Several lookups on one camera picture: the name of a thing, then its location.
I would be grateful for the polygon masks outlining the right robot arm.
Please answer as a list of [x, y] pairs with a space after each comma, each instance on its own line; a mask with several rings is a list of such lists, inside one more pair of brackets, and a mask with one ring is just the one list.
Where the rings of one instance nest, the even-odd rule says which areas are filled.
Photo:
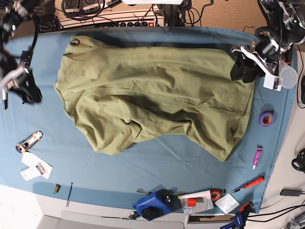
[[[9, 91], [17, 94], [23, 104], [40, 103], [42, 100], [30, 66], [39, 34], [39, 18], [34, 9], [43, 4], [43, 0], [17, 0], [6, 9], [0, 22], [0, 90], [5, 109]], [[22, 52], [20, 62], [17, 63], [16, 57], [9, 54], [4, 46], [13, 37], [16, 29], [30, 19], [35, 26], [33, 42], [28, 50]]]

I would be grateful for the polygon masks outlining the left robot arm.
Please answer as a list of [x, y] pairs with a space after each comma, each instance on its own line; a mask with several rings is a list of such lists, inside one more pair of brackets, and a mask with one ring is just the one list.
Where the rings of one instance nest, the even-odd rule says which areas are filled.
[[231, 48], [237, 54], [231, 79], [251, 83], [263, 78], [264, 88], [291, 89], [297, 83], [297, 72], [289, 66], [285, 53], [305, 41], [305, 2], [260, 0], [258, 6], [267, 25], [255, 30], [258, 42]]

